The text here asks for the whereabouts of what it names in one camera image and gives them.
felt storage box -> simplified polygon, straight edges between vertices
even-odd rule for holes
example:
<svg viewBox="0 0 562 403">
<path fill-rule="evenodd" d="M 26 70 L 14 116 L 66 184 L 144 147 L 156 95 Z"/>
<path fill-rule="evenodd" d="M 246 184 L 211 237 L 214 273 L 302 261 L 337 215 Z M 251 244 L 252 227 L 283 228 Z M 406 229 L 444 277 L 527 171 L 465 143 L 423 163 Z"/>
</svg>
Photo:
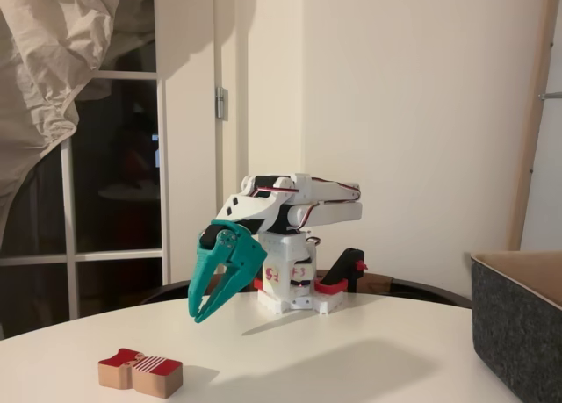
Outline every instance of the felt storage box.
<svg viewBox="0 0 562 403">
<path fill-rule="evenodd" d="M 472 255 L 472 337 L 524 403 L 561 403 L 562 252 Z"/>
</svg>

chair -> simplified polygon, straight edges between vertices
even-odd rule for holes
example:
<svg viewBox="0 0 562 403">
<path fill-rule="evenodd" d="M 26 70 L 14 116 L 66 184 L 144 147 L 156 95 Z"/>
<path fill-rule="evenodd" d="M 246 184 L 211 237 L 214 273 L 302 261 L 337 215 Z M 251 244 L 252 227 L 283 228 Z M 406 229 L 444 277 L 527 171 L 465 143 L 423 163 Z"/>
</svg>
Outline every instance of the chair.
<svg viewBox="0 0 562 403">
<path fill-rule="evenodd" d="M 326 275 L 327 270 L 318 270 L 319 277 Z M 205 295 L 210 294 L 220 280 L 221 274 L 215 274 L 205 291 Z M 140 305 L 154 304 L 156 302 L 164 302 L 173 299 L 183 299 L 187 297 L 189 289 L 189 280 L 161 286 L 149 293 L 148 298 L 141 301 Z M 251 284 L 242 289 L 241 292 L 256 291 Z M 396 278 L 382 276 L 373 273 L 364 273 L 364 276 L 357 281 L 357 293 L 366 293 L 371 295 L 394 296 L 396 298 L 425 300 L 427 302 L 435 302 L 437 304 L 458 306 L 461 308 L 472 308 L 472 302 L 456 293 L 439 289 L 427 284 L 419 284 L 399 280 Z"/>
</svg>

glass pane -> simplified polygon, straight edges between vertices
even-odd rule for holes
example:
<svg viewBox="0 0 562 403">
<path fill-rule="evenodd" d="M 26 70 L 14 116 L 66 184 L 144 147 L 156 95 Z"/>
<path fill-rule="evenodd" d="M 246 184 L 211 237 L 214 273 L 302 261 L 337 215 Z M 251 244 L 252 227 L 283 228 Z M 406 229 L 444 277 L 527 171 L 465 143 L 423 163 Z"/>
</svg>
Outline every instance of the glass pane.
<svg viewBox="0 0 562 403">
<path fill-rule="evenodd" d="M 67 266 L 0 267 L 0 324 L 5 337 L 68 321 Z"/>
<path fill-rule="evenodd" d="M 156 82 L 92 80 L 76 109 L 78 252 L 160 248 Z"/>
<path fill-rule="evenodd" d="M 0 257 L 66 254 L 61 148 L 35 165 L 10 208 Z"/>
<path fill-rule="evenodd" d="M 162 259 L 78 263 L 80 316 L 137 306 L 162 286 Z"/>
<path fill-rule="evenodd" d="M 155 0 L 119 0 L 101 69 L 156 72 Z"/>
</svg>

striped block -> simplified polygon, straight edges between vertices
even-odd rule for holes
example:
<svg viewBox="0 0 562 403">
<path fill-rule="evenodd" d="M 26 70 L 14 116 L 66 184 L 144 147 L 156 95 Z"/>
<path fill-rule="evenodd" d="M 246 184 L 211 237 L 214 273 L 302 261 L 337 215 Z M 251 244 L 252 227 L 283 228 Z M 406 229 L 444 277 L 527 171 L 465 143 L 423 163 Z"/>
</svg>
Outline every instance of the striped block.
<svg viewBox="0 0 562 403">
<path fill-rule="evenodd" d="M 137 392 L 167 399 L 184 383 L 184 366 L 165 357 L 146 357 L 133 367 L 132 381 Z"/>
<path fill-rule="evenodd" d="M 137 350 L 119 349 L 117 354 L 97 363 L 99 384 L 118 390 L 133 388 L 131 368 L 145 358 Z"/>
</svg>

table surface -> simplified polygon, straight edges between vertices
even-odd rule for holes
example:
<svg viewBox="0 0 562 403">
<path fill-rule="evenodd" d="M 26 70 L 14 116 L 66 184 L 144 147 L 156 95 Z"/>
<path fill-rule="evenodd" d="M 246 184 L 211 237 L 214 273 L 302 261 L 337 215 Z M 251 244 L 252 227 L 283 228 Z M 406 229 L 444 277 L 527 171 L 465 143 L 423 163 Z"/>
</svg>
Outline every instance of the table surface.
<svg viewBox="0 0 562 403">
<path fill-rule="evenodd" d="M 161 401 L 98 385 L 97 361 L 121 347 L 184 363 L 169 401 L 519 402 L 474 353 L 470 310 L 351 294 L 330 315 L 278 316 L 254 293 L 202 324 L 180 299 L 1 341 L 0 401 Z"/>
</svg>

